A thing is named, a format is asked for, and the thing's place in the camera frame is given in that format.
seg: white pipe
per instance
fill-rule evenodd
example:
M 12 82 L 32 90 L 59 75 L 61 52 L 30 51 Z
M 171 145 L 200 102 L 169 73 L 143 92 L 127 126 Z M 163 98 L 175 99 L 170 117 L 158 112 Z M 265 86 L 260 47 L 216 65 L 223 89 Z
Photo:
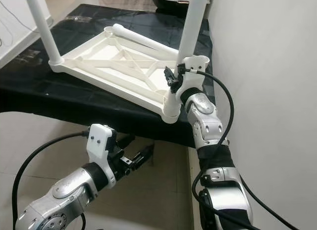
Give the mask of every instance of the white pipe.
M 36 26 L 38 27 L 38 30 L 41 34 L 41 39 L 43 41 L 46 52 L 49 55 L 49 58 L 50 58 L 49 64 L 58 65 L 63 63 L 64 59 L 59 54 L 59 51 L 57 49 L 57 46 L 55 44 L 51 31 L 46 23 L 44 14 L 42 12 L 42 9 L 38 0 L 26 0 L 26 1 L 29 5 L 29 8 L 33 15 Z
M 176 65 L 181 64 L 185 57 L 191 57 L 194 54 L 196 42 L 202 20 L 205 13 L 207 0 L 190 0 L 184 24 L 183 34 L 179 45 Z M 177 77 L 177 66 L 174 70 L 174 75 Z M 166 116 L 176 117 L 177 120 L 180 114 L 181 104 L 176 100 L 175 94 L 170 92 L 170 89 L 165 94 L 163 113 Z
M 127 38 L 129 40 L 132 40 L 134 42 L 140 43 L 144 46 L 147 46 L 149 48 L 152 48 L 154 50 L 166 52 L 166 53 L 172 53 L 175 56 L 178 54 L 178 50 L 170 48 L 168 46 L 165 46 L 161 43 L 158 43 L 150 38 L 144 37 L 138 33 L 135 33 L 129 29 L 124 28 L 122 25 L 115 23 L 113 26 L 113 32 L 115 35 L 118 35 L 120 37 Z
M 177 63 L 194 54 L 200 27 L 205 13 L 207 0 L 190 0 L 184 24 L 182 38 L 178 49 Z

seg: tiled floor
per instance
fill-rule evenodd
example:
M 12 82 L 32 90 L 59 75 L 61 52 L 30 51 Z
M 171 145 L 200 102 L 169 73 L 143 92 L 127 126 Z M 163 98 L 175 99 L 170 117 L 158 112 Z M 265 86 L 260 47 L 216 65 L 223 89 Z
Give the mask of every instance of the tiled floor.
M 0 114 L 0 230 L 12 228 L 11 190 L 15 174 L 26 157 L 43 143 L 86 127 L 24 113 Z M 134 154 L 150 139 L 138 137 L 127 149 Z M 27 168 L 19 188 L 19 211 L 43 196 L 60 178 L 87 162 L 86 139 L 56 143 Z M 187 148 L 155 142 L 153 163 L 104 189 L 86 211 L 87 230 L 189 230 L 192 227 Z M 67 229 L 80 229 L 75 220 Z

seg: white wall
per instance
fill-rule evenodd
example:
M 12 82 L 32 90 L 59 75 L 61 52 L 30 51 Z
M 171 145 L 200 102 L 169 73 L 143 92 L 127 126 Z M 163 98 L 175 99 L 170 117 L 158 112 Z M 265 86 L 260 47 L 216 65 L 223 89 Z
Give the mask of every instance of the white wall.
M 26 0 L 0 0 L 19 20 L 32 30 L 36 29 L 35 22 L 29 10 Z M 50 12 L 45 0 L 39 0 L 43 13 L 48 21 Z M 0 4 L 0 68 L 19 54 L 24 48 L 39 38 L 38 33 L 31 32 L 23 27 L 4 7 Z
M 213 0 L 213 72 L 235 103 L 234 162 L 250 188 L 300 229 L 316 229 L 317 0 Z M 216 89 L 227 119 L 227 100 Z M 254 201 L 254 224 L 287 229 Z

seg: black tablecloth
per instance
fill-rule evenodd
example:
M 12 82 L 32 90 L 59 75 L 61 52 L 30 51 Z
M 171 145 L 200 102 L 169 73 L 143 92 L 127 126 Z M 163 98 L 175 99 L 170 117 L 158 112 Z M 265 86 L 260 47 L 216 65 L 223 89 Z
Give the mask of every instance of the black tablecloth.
M 177 49 L 184 18 L 81 4 L 52 28 L 52 34 L 63 55 L 115 23 Z M 204 20 L 195 53 L 211 58 L 211 48 Z M 209 80 L 205 80 L 204 89 L 214 100 Z M 194 145 L 183 110 L 176 123 L 167 124 L 136 104 L 68 74 L 54 73 L 40 39 L 0 70 L 0 111 L 34 113 L 84 125 L 108 124 L 120 132 Z

